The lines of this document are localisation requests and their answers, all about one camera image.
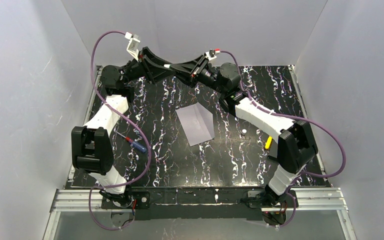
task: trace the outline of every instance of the black marble table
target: black marble table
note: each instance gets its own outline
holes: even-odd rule
[[[245,66],[241,69],[244,84],[259,103],[278,113],[303,116],[287,66]],[[200,84],[190,88],[174,77],[156,85],[141,78],[134,85],[134,102],[125,115],[148,137],[152,162],[147,174],[133,187],[257,187],[269,182],[277,164],[267,159],[264,145],[268,135],[224,112],[216,92]],[[215,138],[191,147],[176,109],[195,103],[213,114]],[[101,105],[100,99],[95,97],[91,118]],[[247,131],[245,136],[240,133],[243,129]],[[114,130],[145,145],[137,131],[124,120],[120,120]],[[115,168],[127,180],[138,176],[145,168],[147,155],[131,148],[114,131],[110,138]],[[305,170],[321,174],[316,159]],[[76,170],[73,181],[67,186],[84,188],[95,182],[93,177]],[[296,185],[324,187],[329,183],[303,176]]]

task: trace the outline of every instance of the yellow marker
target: yellow marker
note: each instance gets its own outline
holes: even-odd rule
[[[268,137],[267,142],[265,143],[265,146],[264,146],[264,148],[265,148],[266,150],[269,150],[270,145],[272,144],[272,139],[273,139],[273,138],[272,138],[271,136]]]

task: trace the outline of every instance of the red and blue screwdriver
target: red and blue screwdriver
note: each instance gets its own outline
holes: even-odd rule
[[[133,147],[137,148],[139,151],[141,151],[142,153],[146,153],[147,152],[147,148],[142,146],[140,143],[138,143],[137,141],[134,141],[132,140],[130,137],[128,136],[124,136],[123,134],[119,133],[116,131],[116,133],[120,136],[122,136],[124,139],[126,139],[127,142],[129,142]]]

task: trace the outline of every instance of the gray envelope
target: gray envelope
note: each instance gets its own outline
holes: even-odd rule
[[[214,138],[213,114],[201,104],[179,108],[176,113],[191,147]]]

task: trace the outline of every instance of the white wall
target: white wall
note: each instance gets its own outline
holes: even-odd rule
[[[346,168],[331,181],[344,192],[357,237],[384,239],[384,1],[329,0],[296,73],[309,117],[346,149]],[[316,136],[332,173],[339,150]]]
[[[82,123],[90,55],[60,1],[0,1],[0,239],[42,239]]]
[[[109,30],[141,36],[162,58],[190,61],[208,49],[235,54],[241,65],[295,64],[326,0],[62,0],[89,53]],[[131,57],[120,36],[102,40],[98,64]],[[220,55],[216,65],[231,62]]]

